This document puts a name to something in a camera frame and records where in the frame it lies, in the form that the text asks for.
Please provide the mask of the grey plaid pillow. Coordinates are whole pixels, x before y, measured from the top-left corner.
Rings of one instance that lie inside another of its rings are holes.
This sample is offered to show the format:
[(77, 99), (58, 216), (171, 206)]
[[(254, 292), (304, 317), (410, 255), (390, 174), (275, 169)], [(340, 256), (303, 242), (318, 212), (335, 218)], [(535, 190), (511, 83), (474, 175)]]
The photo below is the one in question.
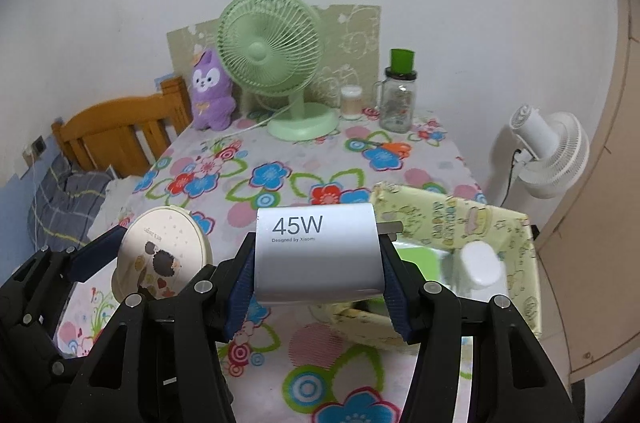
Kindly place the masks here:
[(35, 250), (62, 252), (84, 247), (88, 231), (105, 200), (108, 172), (84, 172), (58, 154), (38, 184), (30, 204), (27, 229)]

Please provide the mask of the white earbuds case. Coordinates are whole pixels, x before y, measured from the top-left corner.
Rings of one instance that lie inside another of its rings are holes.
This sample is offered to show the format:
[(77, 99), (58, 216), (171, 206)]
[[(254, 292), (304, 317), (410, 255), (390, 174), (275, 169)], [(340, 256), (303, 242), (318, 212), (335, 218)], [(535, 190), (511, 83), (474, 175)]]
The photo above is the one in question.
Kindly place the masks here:
[(506, 266), (486, 242), (466, 243), (454, 252), (454, 293), (464, 299), (489, 302), (496, 295), (508, 295)]

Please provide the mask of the white 45W charger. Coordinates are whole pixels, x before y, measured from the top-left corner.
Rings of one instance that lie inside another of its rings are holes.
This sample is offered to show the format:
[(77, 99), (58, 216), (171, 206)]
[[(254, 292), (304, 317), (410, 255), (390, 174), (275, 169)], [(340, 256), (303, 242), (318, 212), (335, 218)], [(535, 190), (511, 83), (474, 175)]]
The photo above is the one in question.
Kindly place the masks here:
[(370, 203), (257, 211), (254, 292), (262, 305), (334, 304), (381, 295), (380, 238), (404, 230)]

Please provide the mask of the white floor fan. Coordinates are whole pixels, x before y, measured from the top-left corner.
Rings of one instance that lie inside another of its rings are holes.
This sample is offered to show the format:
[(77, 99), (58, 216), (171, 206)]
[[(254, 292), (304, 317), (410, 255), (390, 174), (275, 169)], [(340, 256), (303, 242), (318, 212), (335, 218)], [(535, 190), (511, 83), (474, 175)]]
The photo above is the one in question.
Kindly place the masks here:
[(520, 146), (512, 156), (509, 186), (520, 180), (534, 198), (555, 198), (582, 177), (590, 142), (578, 118), (568, 112), (543, 116), (529, 104), (511, 116), (511, 134)]

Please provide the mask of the beige door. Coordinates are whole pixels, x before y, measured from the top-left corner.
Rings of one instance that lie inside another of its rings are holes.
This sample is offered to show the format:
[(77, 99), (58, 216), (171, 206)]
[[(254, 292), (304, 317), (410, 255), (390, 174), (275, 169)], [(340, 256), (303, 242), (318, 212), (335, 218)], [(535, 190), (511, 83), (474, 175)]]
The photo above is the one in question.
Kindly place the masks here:
[(618, 0), (610, 87), (585, 175), (541, 235), (577, 382), (639, 347), (639, 0)]

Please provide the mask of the green desk fan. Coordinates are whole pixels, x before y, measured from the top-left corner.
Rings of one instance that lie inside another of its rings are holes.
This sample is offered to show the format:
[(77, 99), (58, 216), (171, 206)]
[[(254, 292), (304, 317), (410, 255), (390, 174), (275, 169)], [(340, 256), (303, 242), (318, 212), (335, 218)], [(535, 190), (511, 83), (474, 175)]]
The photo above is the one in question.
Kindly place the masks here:
[(233, 82), (258, 98), (288, 100), (267, 122), (274, 138), (307, 141), (337, 128), (334, 109), (304, 98), (323, 57), (320, 25), (301, 0), (232, 0), (218, 19), (217, 53)]

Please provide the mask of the wall power outlet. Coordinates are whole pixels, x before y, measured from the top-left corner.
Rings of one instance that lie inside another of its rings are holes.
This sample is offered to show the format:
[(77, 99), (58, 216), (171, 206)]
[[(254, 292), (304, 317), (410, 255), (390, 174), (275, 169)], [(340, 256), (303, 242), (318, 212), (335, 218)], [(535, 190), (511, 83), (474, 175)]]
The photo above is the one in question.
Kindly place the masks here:
[(28, 165), (34, 164), (35, 161), (47, 150), (46, 140), (42, 136), (36, 138), (33, 142), (24, 146), (22, 155)]

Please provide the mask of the floral tablecloth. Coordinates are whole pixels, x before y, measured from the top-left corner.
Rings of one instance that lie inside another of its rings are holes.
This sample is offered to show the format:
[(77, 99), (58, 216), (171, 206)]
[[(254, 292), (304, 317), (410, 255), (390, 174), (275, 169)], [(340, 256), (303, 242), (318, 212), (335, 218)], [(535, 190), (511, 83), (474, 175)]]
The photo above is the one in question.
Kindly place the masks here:
[[(107, 187), (89, 237), (171, 204), (191, 213), (222, 261), (262, 207), (362, 203), (381, 181), (484, 201), (432, 114), (396, 135), (366, 112), (296, 143), (269, 136), (261, 119), (252, 113), (225, 133), (183, 131), (150, 170)], [(218, 356), (241, 422), (396, 422), (416, 363), (408, 346), (382, 351), (344, 339), (318, 307), (258, 303)]]

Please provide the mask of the beige patterned wall board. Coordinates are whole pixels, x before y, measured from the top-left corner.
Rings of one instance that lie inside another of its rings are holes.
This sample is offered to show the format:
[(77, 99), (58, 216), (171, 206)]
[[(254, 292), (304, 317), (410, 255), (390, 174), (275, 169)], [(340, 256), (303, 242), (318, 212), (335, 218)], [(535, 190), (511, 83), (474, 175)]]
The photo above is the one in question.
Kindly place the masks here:
[[(362, 103), (375, 102), (374, 84), (380, 76), (382, 8), (374, 5), (332, 5), (317, 10), (324, 34), (323, 61), (305, 99), (336, 108), (341, 88), (359, 86)], [(167, 34), (174, 74), (191, 79), (193, 65), (215, 45), (217, 21), (192, 24)]]

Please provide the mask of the cotton swab container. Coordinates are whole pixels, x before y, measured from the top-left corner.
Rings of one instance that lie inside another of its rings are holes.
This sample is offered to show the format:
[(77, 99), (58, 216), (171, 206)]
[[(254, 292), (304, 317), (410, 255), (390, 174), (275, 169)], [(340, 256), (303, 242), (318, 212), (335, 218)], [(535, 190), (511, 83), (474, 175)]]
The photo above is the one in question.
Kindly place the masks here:
[(344, 120), (358, 120), (362, 115), (362, 88), (358, 85), (346, 85), (341, 88), (341, 117)]

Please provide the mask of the cream bear compact mirror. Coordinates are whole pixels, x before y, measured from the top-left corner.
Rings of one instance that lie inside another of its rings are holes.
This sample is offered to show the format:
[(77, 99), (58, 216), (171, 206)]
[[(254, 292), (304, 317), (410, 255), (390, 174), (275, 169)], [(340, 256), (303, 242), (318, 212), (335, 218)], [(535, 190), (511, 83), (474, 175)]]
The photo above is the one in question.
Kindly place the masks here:
[(143, 289), (170, 299), (206, 265), (213, 253), (203, 229), (184, 208), (154, 207), (126, 229), (112, 274), (112, 293), (123, 302)]

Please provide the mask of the yellow cartoon paper box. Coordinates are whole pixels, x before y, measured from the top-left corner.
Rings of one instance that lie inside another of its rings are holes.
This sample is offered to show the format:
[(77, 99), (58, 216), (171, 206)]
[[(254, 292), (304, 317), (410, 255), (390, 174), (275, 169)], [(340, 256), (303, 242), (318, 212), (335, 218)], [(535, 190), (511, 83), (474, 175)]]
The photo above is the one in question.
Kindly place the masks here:
[[(541, 336), (538, 265), (525, 214), (390, 182), (377, 183), (370, 202), (378, 221), (399, 221), (404, 227), (395, 243), (398, 251), (423, 247), (438, 259), (439, 281), (463, 297), (508, 296), (534, 335)], [(454, 263), (463, 247), (475, 241), (492, 248), (504, 271), (498, 285), (478, 292), (470, 284), (456, 283), (462, 273)], [(416, 345), (402, 340), (386, 313), (368, 313), (354, 303), (314, 305), (310, 312), (349, 342), (409, 355), (418, 352)]]

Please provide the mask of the glass mason jar mug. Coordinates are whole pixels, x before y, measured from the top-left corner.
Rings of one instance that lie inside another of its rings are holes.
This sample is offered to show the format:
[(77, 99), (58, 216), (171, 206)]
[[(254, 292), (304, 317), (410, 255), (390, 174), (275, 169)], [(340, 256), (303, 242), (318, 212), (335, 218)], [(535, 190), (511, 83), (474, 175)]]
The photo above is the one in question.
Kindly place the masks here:
[(414, 52), (402, 48), (390, 50), (390, 65), (384, 71), (384, 78), (374, 85), (382, 128), (397, 134), (405, 134), (411, 129), (417, 78)]

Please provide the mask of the purple plush bunny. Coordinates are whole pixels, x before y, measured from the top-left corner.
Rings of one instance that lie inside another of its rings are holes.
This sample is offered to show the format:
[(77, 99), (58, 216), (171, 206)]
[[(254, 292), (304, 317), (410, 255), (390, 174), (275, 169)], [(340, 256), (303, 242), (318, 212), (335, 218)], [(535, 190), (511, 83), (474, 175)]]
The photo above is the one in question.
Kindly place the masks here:
[(194, 65), (190, 99), (195, 129), (222, 131), (230, 126), (236, 108), (232, 80), (213, 49), (205, 50)]

